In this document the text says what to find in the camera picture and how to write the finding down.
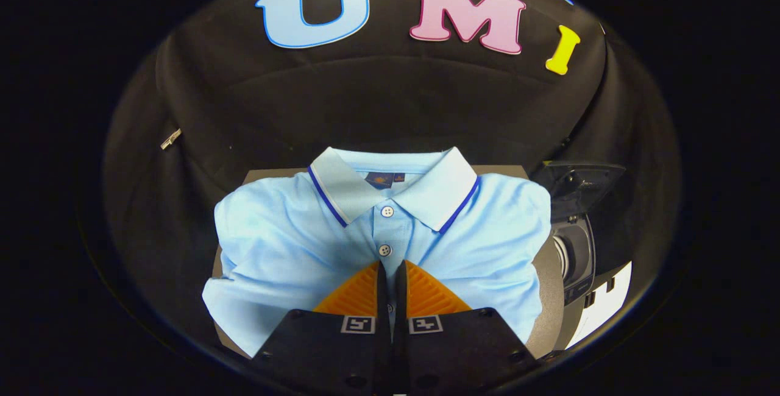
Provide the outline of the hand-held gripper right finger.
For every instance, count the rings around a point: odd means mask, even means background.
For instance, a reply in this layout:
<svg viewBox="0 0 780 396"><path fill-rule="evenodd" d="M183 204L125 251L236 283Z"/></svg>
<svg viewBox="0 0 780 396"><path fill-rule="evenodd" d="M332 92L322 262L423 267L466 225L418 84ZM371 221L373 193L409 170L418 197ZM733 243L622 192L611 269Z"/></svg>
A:
<svg viewBox="0 0 780 396"><path fill-rule="evenodd" d="M473 308L420 266L396 273L395 363L409 395L491 395L541 364L493 307Z"/></svg>

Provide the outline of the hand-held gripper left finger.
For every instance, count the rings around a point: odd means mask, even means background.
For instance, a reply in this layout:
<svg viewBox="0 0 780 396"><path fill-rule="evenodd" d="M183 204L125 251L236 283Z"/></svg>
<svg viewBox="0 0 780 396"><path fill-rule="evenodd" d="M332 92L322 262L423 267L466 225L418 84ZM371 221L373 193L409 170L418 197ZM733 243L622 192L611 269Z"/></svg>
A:
<svg viewBox="0 0 780 396"><path fill-rule="evenodd" d="M251 360L289 394L381 394L391 332L386 274L374 262L312 310L292 309Z"/></svg>

